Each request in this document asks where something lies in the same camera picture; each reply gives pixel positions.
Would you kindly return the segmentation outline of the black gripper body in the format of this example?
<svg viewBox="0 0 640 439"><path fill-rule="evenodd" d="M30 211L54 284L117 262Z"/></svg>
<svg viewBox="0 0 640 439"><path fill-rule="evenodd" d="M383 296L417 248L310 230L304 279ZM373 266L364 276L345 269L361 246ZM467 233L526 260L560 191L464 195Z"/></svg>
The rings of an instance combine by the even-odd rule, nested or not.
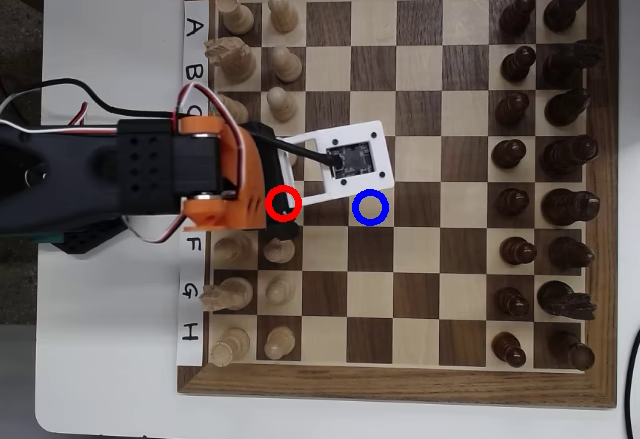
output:
<svg viewBox="0 0 640 439"><path fill-rule="evenodd" d="M272 188L283 185L284 177L279 161L278 148L268 141L260 139L258 136L276 139L276 135L270 126L261 122L248 121L243 124L243 128L252 135L256 143L261 158L266 194ZM275 212L279 214L288 214L291 212L286 193L276 195L272 201L272 205ZM268 214L266 220L266 229L290 229L290 224L287 225L288 223L275 221Z"/></svg>

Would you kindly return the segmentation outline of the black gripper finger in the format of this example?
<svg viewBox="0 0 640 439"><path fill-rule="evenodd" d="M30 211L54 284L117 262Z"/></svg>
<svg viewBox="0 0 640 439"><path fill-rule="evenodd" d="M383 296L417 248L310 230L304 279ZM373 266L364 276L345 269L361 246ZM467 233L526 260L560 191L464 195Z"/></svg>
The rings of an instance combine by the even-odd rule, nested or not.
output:
<svg viewBox="0 0 640 439"><path fill-rule="evenodd" d="M291 196L286 193L277 194L272 201L274 211L278 214L288 214L293 211L289 206ZM293 240L299 234L299 225L294 221L279 222L266 215L266 232L279 240Z"/></svg>

